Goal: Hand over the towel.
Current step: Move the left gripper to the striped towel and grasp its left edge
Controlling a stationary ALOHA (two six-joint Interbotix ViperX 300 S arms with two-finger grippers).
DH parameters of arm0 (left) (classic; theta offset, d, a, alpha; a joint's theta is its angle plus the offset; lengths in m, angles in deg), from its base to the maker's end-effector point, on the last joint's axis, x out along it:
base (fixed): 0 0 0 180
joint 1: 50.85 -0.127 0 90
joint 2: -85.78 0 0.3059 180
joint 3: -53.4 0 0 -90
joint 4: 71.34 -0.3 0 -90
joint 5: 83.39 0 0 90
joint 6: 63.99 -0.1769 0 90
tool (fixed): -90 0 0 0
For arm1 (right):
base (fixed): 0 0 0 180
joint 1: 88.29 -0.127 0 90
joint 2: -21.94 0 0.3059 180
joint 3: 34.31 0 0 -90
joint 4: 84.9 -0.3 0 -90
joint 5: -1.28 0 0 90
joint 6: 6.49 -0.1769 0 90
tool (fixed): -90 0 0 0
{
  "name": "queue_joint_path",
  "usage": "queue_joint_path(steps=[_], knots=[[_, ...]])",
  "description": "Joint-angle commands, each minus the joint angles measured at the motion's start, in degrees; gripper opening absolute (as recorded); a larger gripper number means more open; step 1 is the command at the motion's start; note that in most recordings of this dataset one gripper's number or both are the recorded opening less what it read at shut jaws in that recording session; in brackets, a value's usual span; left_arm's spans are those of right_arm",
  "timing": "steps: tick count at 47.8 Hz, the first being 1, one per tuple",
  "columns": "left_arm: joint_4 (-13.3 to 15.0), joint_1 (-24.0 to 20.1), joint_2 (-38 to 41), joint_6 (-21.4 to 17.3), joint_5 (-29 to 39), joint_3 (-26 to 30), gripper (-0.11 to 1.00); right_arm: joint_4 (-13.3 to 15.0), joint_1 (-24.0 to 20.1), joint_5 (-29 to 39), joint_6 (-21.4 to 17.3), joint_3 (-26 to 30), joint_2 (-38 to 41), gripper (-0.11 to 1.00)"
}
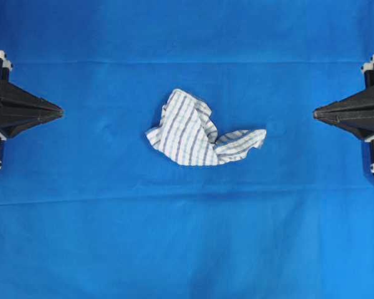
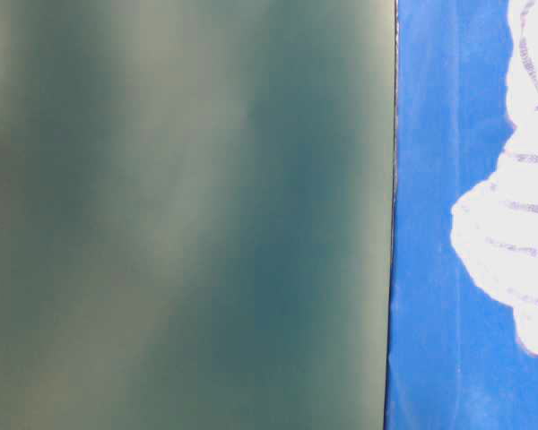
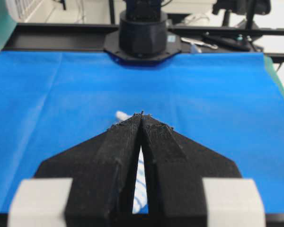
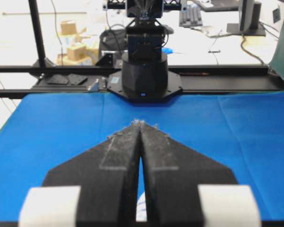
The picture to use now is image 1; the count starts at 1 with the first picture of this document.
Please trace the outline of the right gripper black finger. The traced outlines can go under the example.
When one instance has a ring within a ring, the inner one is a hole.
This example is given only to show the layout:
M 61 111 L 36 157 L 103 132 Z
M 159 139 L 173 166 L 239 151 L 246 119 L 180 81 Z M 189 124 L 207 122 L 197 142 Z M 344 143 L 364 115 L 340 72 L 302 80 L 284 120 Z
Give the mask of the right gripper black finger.
M 314 113 L 313 118 L 347 131 L 362 141 L 374 137 L 374 118 L 342 119 L 338 118 L 338 116 L 333 118 L 331 115 L 321 115 L 318 113 Z
M 358 112 L 374 109 L 374 85 L 343 100 L 318 107 L 313 116 L 324 116 L 333 112 Z

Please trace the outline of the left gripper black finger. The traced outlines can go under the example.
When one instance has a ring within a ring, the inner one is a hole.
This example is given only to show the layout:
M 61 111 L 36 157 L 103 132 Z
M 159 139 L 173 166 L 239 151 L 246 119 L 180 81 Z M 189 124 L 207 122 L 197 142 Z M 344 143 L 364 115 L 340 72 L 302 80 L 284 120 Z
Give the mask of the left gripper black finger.
M 32 127 L 46 124 L 63 117 L 64 111 L 32 110 L 24 111 L 23 115 L 4 114 L 0 112 L 0 137 L 4 140 L 14 138 L 19 133 Z
M 61 107 L 37 97 L 7 81 L 0 81 L 0 99 L 12 107 L 36 108 L 62 112 Z

